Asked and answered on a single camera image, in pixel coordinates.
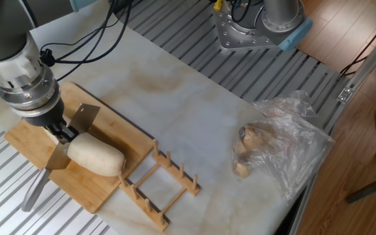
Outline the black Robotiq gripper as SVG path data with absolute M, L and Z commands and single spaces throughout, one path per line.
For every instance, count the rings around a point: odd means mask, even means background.
M 59 99 L 57 101 L 49 101 L 37 108 L 23 111 L 23 117 L 31 125 L 46 126 L 46 130 L 50 135 L 61 143 L 69 143 L 79 135 L 79 132 L 74 127 L 63 124 L 65 122 L 63 119 L 64 109 L 64 103 Z

